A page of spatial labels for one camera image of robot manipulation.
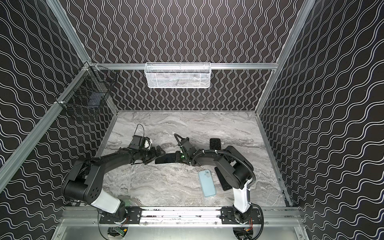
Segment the black phone case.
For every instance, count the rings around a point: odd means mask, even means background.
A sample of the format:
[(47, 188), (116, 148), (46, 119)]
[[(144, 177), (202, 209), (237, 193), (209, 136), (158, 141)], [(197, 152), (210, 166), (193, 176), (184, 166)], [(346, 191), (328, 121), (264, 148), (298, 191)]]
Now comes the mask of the black phone case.
[(210, 149), (211, 150), (221, 150), (222, 149), (221, 140), (218, 138), (211, 138), (210, 139)]

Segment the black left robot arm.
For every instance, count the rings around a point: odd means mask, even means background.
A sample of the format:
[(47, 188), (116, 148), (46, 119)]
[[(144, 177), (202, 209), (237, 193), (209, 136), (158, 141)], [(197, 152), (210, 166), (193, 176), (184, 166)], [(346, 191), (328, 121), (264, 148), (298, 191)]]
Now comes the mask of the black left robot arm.
[(123, 201), (103, 190), (106, 173), (137, 161), (147, 164), (165, 155), (160, 147), (149, 149), (121, 148), (115, 153), (89, 160), (78, 160), (65, 177), (62, 195), (69, 200), (81, 201), (108, 214), (122, 215)]

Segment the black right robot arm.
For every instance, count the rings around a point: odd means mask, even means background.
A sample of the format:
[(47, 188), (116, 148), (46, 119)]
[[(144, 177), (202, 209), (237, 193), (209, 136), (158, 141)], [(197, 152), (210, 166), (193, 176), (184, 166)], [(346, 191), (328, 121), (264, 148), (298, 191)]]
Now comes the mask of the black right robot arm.
[(176, 162), (190, 166), (215, 166), (233, 189), (233, 207), (242, 214), (250, 209), (250, 187), (256, 177), (250, 162), (234, 147), (229, 146), (225, 150), (191, 148), (189, 151), (182, 147), (176, 152)]

